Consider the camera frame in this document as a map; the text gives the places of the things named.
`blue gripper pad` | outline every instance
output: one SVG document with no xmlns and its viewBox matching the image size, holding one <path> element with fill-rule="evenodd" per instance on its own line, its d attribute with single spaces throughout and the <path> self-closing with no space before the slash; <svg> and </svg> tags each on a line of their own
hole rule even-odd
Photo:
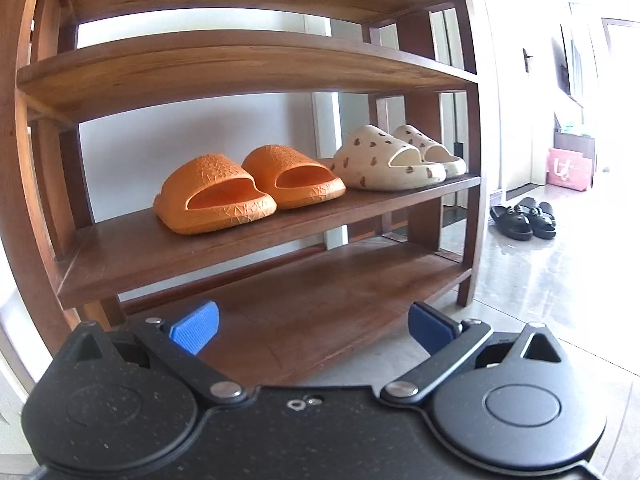
<svg viewBox="0 0 640 480">
<path fill-rule="evenodd" d="M 183 317 L 169 329 L 169 339 L 196 355 L 218 332 L 220 311 L 213 301 Z"/>
<path fill-rule="evenodd" d="M 408 324 L 411 337 L 430 355 L 444 348 L 462 332 L 459 323 L 421 301 L 409 307 Z"/>
</svg>

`white wall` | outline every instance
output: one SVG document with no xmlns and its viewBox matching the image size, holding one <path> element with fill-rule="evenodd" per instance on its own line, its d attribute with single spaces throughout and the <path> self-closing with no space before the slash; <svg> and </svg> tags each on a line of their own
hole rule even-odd
<svg viewBox="0 0 640 480">
<path fill-rule="evenodd" d="M 305 17 L 256 9 L 185 9 L 121 16 L 81 25 L 79 47 L 131 36 L 212 28 L 305 32 Z M 151 207 L 167 176 L 204 153 L 241 164 L 264 144 L 286 144 L 315 157 L 312 94 L 202 99 L 132 110 L 83 123 L 82 157 L 96 221 Z M 218 266 L 121 294 L 126 300 L 322 242 L 297 240 Z"/>
</svg>

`tiled floor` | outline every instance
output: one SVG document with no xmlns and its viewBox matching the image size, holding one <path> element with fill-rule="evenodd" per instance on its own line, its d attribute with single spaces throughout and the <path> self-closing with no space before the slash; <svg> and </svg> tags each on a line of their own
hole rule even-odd
<svg viewBox="0 0 640 480">
<path fill-rule="evenodd" d="M 489 225 L 476 296 L 455 305 L 454 292 L 435 305 L 456 319 L 477 317 L 494 329 L 519 332 L 524 322 L 546 323 L 574 365 L 593 381 L 608 412 L 607 429 L 593 465 L 609 480 L 640 479 L 640 343 L 633 333 L 640 314 L 634 297 L 634 258 L 640 237 L 631 203 L 634 190 L 610 174 L 580 193 L 553 186 L 527 196 L 554 206 L 555 240 L 517 242 Z M 616 219 L 609 211 L 629 204 Z M 462 252 L 464 222 L 444 230 L 442 246 Z M 398 329 L 307 384 L 373 384 L 380 389 L 427 357 Z"/>
</svg>

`floor tile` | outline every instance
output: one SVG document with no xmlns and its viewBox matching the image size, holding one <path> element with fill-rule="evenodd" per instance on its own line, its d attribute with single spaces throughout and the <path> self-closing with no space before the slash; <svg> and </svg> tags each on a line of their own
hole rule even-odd
<svg viewBox="0 0 640 480">
<path fill-rule="evenodd" d="M 374 344 L 354 352 L 339 364 L 306 378 L 313 386 L 370 384 L 378 393 L 395 378 L 424 361 L 429 354 L 400 326 Z"/>
<path fill-rule="evenodd" d="M 620 436 L 606 471 L 609 480 L 640 479 L 640 379 L 628 398 Z"/>
<path fill-rule="evenodd" d="M 640 352 L 624 330 L 637 311 L 629 295 L 637 248 L 625 236 L 579 226 L 559 228 L 554 240 L 517 242 L 490 224 L 476 300 L 544 322 L 558 337 L 640 374 Z"/>
<path fill-rule="evenodd" d="M 469 306 L 461 308 L 456 304 L 456 297 L 457 292 L 450 290 L 439 300 L 431 303 L 431 306 L 456 321 L 462 321 L 468 318 L 481 319 L 485 323 L 490 324 L 495 332 L 520 332 L 524 326 L 524 323 L 519 319 L 508 316 L 479 301 L 473 301 Z"/>
<path fill-rule="evenodd" d="M 0 453 L 0 480 L 18 480 L 37 467 L 38 462 L 31 454 L 7 455 Z"/>
<path fill-rule="evenodd" d="M 633 446 L 632 438 L 625 437 L 621 440 L 618 434 L 623 425 L 629 392 L 637 377 L 578 347 L 564 341 L 561 343 L 574 368 L 593 388 L 595 397 L 600 400 L 600 405 L 606 410 L 607 426 L 591 459 L 591 464 L 598 471 L 604 472 L 607 463 L 612 460 L 614 448 L 619 450 L 618 448 L 622 446 L 622 449 L 626 450 Z M 627 479 L 618 475 L 607 475 L 607 479 L 638 480 L 638 476 Z"/>
<path fill-rule="evenodd" d="M 463 253 L 465 246 L 466 220 L 445 227 L 440 235 L 440 246 L 447 251 Z"/>
</svg>

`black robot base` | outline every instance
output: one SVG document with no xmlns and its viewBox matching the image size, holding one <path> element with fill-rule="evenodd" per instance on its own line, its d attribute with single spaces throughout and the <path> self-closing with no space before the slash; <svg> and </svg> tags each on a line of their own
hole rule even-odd
<svg viewBox="0 0 640 480">
<path fill-rule="evenodd" d="M 588 460 L 606 417 L 542 324 L 494 333 L 424 303 L 409 329 L 431 354 L 369 386 L 251 395 L 151 318 L 84 322 L 22 412 L 33 479 L 602 479 Z"/>
</svg>

